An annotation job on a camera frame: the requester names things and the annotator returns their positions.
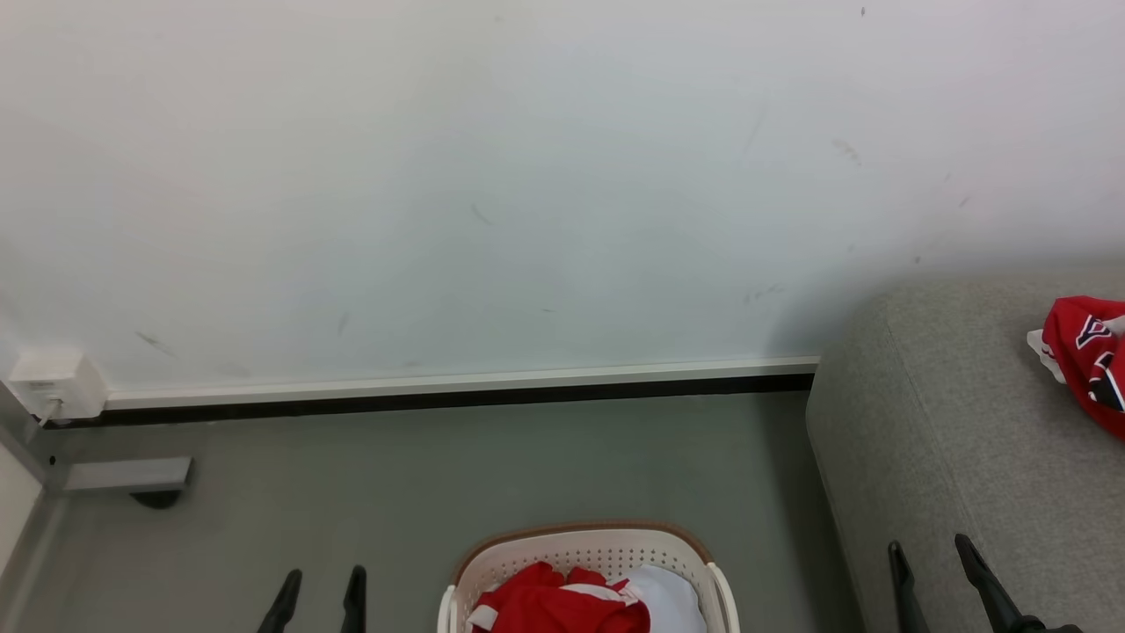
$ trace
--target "gray floor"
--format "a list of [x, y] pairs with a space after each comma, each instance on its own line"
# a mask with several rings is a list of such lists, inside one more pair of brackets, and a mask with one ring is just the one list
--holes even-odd
[[431, 631], [459, 558], [497, 532], [652, 518], [694, 532], [747, 632], [862, 630], [804, 434], [804, 394], [364, 414], [65, 433], [66, 459], [197, 458], [164, 512], [72, 497], [21, 632], [331, 631], [351, 567], [368, 630]]

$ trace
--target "white cloth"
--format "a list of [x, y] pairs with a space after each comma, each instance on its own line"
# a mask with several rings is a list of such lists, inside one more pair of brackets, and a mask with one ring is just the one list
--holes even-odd
[[706, 633], [699, 596], [691, 582], [652, 566], [640, 566], [624, 578], [629, 584], [621, 588], [621, 595], [637, 598], [648, 607], [649, 633]]
[[1051, 346], [1043, 343], [1043, 331], [1027, 333], [1027, 345], [1035, 351], [1035, 355], [1040, 358], [1040, 363], [1043, 363], [1044, 368], [1051, 370], [1051, 376], [1062, 385], [1066, 385], [1066, 379], [1063, 378], [1062, 370], [1059, 369], [1059, 362], [1054, 360]]

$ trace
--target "basket handle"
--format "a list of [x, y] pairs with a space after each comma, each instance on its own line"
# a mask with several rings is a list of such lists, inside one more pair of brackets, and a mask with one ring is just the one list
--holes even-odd
[[450, 607], [453, 603], [454, 589], [457, 589], [457, 587], [454, 585], [450, 585], [449, 589], [446, 589], [446, 595], [441, 597], [441, 606], [438, 607], [438, 633], [450, 633], [450, 625], [452, 624]]
[[706, 568], [711, 570], [714, 584], [719, 587], [719, 595], [722, 597], [722, 620], [727, 623], [727, 633], [740, 633], [740, 629], [738, 627], [738, 608], [735, 606], [735, 595], [730, 591], [727, 577], [719, 569], [719, 566], [713, 562], [708, 563]]

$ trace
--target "laundry basket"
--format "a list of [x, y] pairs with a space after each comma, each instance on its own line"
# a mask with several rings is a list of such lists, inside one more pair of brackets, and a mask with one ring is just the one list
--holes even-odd
[[438, 633], [470, 633], [466, 620], [480, 594], [536, 561], [546, 561], [562, 573], [585, 568], [611, 584], [641, 564], [674, 571], [695, 588], [708, 633], [739, 633], [735, 597], [706, 548], [686, 530], [651, 522], [557, 525], [482, 543], [466, 557], [446, 589]]

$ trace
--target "sofa cushion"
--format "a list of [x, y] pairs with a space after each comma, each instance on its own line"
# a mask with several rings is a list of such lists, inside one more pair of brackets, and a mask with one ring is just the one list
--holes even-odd
[[817, 454], [868, 633], [897, 631], [902, 542], [933, 633], [988, 631], [953, 548], [969, 534], [1025, 613], [1125, 623], [1125, 443], [1025, 343], [1059, 296], [1125, 297], [1119, 270], [912, 284], [867, 305], [824, 356]]

